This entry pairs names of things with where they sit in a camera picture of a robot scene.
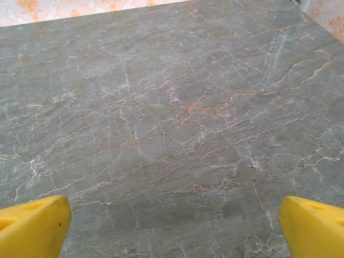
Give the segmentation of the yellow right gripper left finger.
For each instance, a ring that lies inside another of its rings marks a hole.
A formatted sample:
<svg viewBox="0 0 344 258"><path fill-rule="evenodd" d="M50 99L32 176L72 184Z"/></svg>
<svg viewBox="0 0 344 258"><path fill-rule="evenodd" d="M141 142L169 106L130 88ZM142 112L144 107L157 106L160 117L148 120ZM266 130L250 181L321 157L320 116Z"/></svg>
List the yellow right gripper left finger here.
<svg viewBox="0 0 344 258"><path fill-rule="evenodd" d="M1 257L58 257L70 222L66 196L1 209Z"/></svg>

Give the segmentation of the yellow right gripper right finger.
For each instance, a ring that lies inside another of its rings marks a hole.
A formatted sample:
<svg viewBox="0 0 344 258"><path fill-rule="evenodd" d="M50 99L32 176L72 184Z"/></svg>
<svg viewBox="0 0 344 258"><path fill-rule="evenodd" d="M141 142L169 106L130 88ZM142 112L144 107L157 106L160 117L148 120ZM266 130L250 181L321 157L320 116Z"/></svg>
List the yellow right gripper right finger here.
<svg viewBox="0 0 344 258"><path fill-rule="evenodd" d="M343 208L286 196L278 218L292 257L343 258Z"/></svg>

